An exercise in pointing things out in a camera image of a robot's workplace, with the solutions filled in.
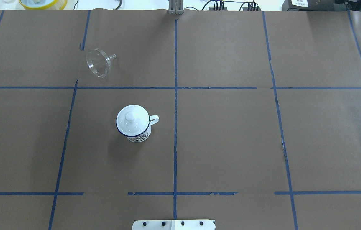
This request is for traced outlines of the white ceramic lid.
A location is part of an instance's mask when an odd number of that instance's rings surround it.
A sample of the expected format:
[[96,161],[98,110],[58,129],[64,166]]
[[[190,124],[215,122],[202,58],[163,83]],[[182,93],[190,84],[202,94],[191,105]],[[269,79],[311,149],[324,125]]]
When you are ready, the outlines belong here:
[[116,117],[118,131],[127,137],[136,137],[149,127],[150,115],[145,108],[129,105],[121,109]]

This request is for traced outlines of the white blue patterned mug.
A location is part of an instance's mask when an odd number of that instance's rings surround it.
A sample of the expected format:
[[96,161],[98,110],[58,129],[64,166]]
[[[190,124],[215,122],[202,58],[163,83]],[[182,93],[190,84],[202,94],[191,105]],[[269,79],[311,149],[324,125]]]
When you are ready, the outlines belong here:
[[152,125],[159,122],[159,119],[160,118],[159,118],[158,115],[150,115],[149,127],[147,128],[147,130],[144,133],[142,133],[141,135],[136,136],[136,137],[127,137],[127,136],[125,136],[125,137],[131,142],[135,142],[135,143],[143,142],[144,140],[146,140],[151,135]]

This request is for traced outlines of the brown paper table cover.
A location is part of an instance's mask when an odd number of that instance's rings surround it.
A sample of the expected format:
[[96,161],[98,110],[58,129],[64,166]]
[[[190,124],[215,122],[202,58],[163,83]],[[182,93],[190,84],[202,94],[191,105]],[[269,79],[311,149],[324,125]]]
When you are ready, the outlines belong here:
[[361,230],[361,12],[0,11],[0,230],[149,219]]

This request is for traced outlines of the left black connector block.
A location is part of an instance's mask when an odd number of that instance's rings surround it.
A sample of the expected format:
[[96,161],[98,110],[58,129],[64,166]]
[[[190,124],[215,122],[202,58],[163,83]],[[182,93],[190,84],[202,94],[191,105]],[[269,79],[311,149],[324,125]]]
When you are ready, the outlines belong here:
[[225,11],[227,7],[225,6],[225,1],[221,0],[210,0],[205,5],[205,8],[209,11]]

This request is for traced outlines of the black connector block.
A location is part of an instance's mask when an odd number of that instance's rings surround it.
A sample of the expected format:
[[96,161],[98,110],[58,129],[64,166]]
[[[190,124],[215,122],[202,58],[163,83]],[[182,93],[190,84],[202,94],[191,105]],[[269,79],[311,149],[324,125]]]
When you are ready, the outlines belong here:
[[239,11],[260,11],[261,8],[255,1],[243,2],[239,8]]
[[221,0],[210,0],[205,5],[205,8],[209,11],[225,11],[227,7],[225,6],[225,1]]

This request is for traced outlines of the right black connector block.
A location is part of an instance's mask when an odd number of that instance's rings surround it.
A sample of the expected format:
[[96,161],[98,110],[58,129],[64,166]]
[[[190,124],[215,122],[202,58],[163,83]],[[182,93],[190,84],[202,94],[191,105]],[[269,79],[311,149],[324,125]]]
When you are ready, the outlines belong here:
[[239,8],[239,11],[260,11],[261,8],[255,1],[243,2]]

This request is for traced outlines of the black device with label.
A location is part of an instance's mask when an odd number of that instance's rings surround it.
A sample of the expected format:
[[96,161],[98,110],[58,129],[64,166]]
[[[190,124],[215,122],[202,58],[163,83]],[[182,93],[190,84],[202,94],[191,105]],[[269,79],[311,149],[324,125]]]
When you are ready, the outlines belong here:
[[285,0],[282,11],[361,11],[361,0]]

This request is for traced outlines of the yellow rimmed filter bowl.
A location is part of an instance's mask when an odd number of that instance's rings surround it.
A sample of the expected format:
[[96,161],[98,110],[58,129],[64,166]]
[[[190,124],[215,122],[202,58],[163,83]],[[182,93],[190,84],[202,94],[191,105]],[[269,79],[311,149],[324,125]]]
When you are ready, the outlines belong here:
[[26,10],[63,10],[68,0],[19,0]]

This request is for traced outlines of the aluminium frame post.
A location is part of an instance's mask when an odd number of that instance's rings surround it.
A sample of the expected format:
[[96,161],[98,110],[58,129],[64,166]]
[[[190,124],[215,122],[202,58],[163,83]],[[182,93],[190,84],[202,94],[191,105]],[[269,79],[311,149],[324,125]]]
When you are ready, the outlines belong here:
[[181,15],[184,13],[183,0],[168,0],[168,14]]

